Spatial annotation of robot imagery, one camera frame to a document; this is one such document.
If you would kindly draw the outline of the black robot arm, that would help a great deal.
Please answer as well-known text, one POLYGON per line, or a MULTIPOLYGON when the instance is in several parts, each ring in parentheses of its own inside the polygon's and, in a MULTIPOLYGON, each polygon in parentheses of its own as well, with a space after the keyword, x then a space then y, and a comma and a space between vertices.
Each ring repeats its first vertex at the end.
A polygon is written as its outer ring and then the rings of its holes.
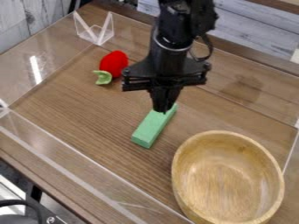
POLYGON ((213 45, 206 32, 218 15, 212 0, 158 0, 160 14, 150 30, 149 51, 144 59, 121 71, 122 89, 149 93, 153 110, 166 112, 186 86, 202 85, 210 70, 208 56, 192 53, 200 39, 208 51, 213 45))

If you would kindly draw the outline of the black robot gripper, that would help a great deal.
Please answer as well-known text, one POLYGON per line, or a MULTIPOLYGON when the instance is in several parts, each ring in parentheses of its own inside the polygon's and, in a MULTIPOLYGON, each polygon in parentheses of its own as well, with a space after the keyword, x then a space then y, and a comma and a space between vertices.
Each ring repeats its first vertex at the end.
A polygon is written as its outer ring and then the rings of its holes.
POLYGON ((182 87, 205 84, 210 63, 206 58, 188 57, 190 48, 192 42, 178 47, 153 29, 148 54, 121 71, 122 90, 148 91, 156 112, 172 108, 182 87))

